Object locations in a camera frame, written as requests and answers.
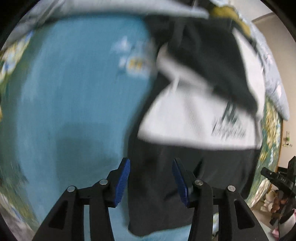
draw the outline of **yellow cloth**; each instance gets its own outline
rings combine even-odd
[[[245,24],[237,15],[235,12],[235,9],[230,6],[222,6],[217,7],[215,6],[213,9],[209,11],[210,15],[213,17],[219,17],[219,18],[231,18],[234,21],[236,21],[242,30],[244,31],[245,35],[247,37],[251,37],[251,30],[247,24]]]

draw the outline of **wall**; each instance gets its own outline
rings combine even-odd
[[[272,11],[260,0],[230,0],[230,4],[248,20],[254,20]]]
[[[263,17],[255,24],[264,34],[273,52],[289,102],[290,119],[284,122],[283,138],[286,137],[286,131],[289,131],[290,144],[293,146],[282,147],[279,160],[279,166],[287,167],[289,160],[296,156],[296,106],[294,106],[296,103],[296,43],[281,20],[274,14]]]

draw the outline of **blue rubber fingertip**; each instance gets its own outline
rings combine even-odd
[[[175,177],[176,184],[178,186],[178,193],[180,195],[182,203],[187,206],[188,204],[188,188],[185,184],[185,181],[181,175],[180,169],[176,163],[176,161],[173,161],[173,174]]]
[[[121,202],[124,189],[126,188],[126,185],[128,183],[128,176],[131,171],[131,162],[129,159],[126,160],[125,166],[123,168],[123,171],[121,173],[121,176],[119,178],[119,181],[117,183],[117,186],[115,188],[115,206],[117,207],[118,203]]]

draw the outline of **black and white jacket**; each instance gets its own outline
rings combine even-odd
[[[185,168],[247,198],[262,130],[261,62],[231,20],[146,17],[158,76],[128,143],[129,230],[138,236],[190,224],[172,174]]]

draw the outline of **metal screw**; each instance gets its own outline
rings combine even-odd
[[[195,185],[201,186],[203,184],[203,181],[197,179],[194,181],[194,183],[195,183]]]
[[[99,184],[106,185],[106,184],[108,184],[108,180],[107,179],[102,179],[102,180],[99,181]]]
[[[235,191],[235,187],[234,186],[228,186],[227,189],[231,192],[234,192]]]
[[[67,188],[68,192],[74,192],[75,191],[75,187],[74,186],[70,186]]]

